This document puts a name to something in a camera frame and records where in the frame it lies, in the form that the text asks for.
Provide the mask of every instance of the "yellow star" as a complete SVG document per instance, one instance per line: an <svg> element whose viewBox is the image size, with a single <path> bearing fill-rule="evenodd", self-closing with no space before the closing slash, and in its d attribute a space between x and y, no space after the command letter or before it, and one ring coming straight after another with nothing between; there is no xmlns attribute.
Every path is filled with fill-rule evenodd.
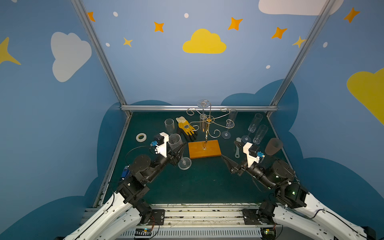
<svg viewBox="0 0 384 240"><path fill-rule="evenodd" d="M285 30L287 30L287 28L286 29L277 28L275 35L273 35L271 38L280 38L281 39Z"/></svg>
<svg viewBox="0 0 384 240"><path fill-rule="evenodd" d="M9 38L7 37L1 44L0 44L0 63L4 61L10 61L16 64L21 65L16 59L14 59L9 53L8 53L8 43Z"/></svg>
<svg viewBox="0 0 384 240"><path fill-rule="evenodd" d="M231 25L229 26L228 30L230 29L236 29L237 31L239 30L239 24L240 22L243 21L242 19L236 20L232 18Z"/></svg>
<svg viewBox="0 0 384 240"><path fill-rule="evenodd" d="M155 31L161 31L163 33L163 25L164 23L157 23L155 22Z"/></svg>
<svg viewBox="0 0 384 240"><path fill-rule="evenodd" d="M95 22L95 19L93 18L93 12L88 13L89 19L93 22Z"/></svg>
<svg viewBox="0 0 384 240"><path fill-rule="evenodd" d="M357 14L359 14L359 13L360 13L360 12L355 11L355 9L352 8L352 10L351 10L351 11L349 12L349 14L344 18L344 20L348 20L349 23L351 23L352 20L353 20L353 18L354 18Z"/></svg>
<svg viewBox="0 0 384 240"><path fill-rule="evenodd" d="M126 40L125 38L124 38L124 40L125 40L125 43L123 44L123 45L129 45L131 48L132 48L132 46L131 46L131 42L132 42L132 40Z"/></svg>
<svg viewBox="0 0 384 240"><path fill-rule="evenodd" d="M302 40L302 39L301 39L301 36L299 36L299 40L298 40L296 43L292 44L292 46L293 46L293 45L298 45L299 48L300 48L300 47L301 47L301 44L302 44L304 41L305 41L305 39Z"/></svg>

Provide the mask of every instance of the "masking tape roll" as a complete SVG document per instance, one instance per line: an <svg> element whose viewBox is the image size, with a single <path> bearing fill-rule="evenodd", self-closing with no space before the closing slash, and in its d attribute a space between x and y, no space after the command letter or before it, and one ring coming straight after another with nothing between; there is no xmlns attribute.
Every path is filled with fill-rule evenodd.
<svg viewBox="0 0 384 240"><path fill-rule="evenodd" d="M147 140L147 135L145 133L139 133L137 136L136 136L136 141L138 142L144 142L145 140Z"/></svg>

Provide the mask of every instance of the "dark blue cloud shape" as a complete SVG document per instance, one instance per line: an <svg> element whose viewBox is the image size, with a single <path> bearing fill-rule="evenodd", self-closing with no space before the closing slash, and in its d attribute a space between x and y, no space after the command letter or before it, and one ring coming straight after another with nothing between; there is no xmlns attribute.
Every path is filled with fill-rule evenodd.
<svg viewBox="0 0 384 240"><path fill-rule="evenodd" d="M221 105L225 106L252 106L252 105L259 105L259 106L267 106L271 103L273 97L275 96L275 93L277 92L277 89L279 89L281 82L283 80L276 80L270 84L265 85L262 87L259 91L257 91L255 94L251 93L235 93L232 95L229 95L226 97Z"/></svg>
<svg viewBox="0 0 384 240"><path fill-rule="evenodd" d="M98 136L98 177L92 181L84 196L64 197L35 209L1 233L0 239L52 240L75 231L79 227L85 208L93 205L125 120L126 115L121 111L120 103L113 104L105 113Z"/></svg>
<svg viewBox="0 0 384 240"><path fill-rule="evenodd" d="M378 237L384 236L384 198L369 183L337 162L318 157L303 158L298 141L289 132L299 106L293 83L278 106L271 121L301 183L345 219L360 226L370 226Z"/></svg>
<svg viewBox="0 0 384 240"><path fill-rule="evenodd" d="M172 105L172 104L159 101L159 100L144 100L144 101L132 103L131 105Z"/></svg>

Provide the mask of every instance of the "wooden base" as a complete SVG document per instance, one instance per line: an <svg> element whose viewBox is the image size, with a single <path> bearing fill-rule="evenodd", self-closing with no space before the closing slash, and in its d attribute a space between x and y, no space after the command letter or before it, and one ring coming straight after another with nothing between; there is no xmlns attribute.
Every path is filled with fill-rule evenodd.
<svg viewBox="0 0 384 240"><path fill-rule="evenodd" d="M217 140L208 141L206 150L203 150L204 142L205 141L188 143L190 159L221 156L220 146Z"/></svg>

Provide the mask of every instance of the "yellow work glove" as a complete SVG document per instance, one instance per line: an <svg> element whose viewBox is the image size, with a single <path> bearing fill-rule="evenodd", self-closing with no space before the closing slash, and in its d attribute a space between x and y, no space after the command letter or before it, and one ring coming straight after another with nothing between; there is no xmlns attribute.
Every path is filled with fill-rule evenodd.
<svg viewBox="0 0 384 240"><path fill-rule="evenodd" d="M182 133L188 142L193 142L197 138L197 131L192 127L185 117L176 118L176 121L179 123L177 133L180 135Z"/></svg>

